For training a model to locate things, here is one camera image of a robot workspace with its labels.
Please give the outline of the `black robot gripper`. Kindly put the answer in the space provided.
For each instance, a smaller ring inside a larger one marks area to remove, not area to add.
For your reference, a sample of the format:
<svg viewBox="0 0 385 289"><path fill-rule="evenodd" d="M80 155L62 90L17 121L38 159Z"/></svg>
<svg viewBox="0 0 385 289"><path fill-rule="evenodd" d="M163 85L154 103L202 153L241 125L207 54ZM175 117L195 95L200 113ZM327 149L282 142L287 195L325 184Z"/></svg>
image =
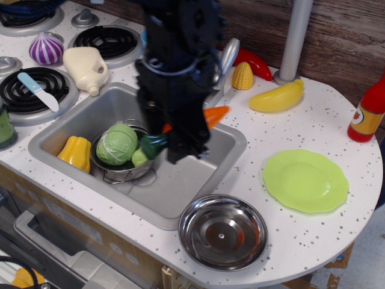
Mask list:
<svg viewBox="0 0 385 289"><path fill-rule="evenodd" d="M147 46L139 72L138 101L147 115L158 113L172 126L167 159L200 159L210 138L202 101L214 86L216 45L225 20L218 1L138 1L144 13Z"/></svg>

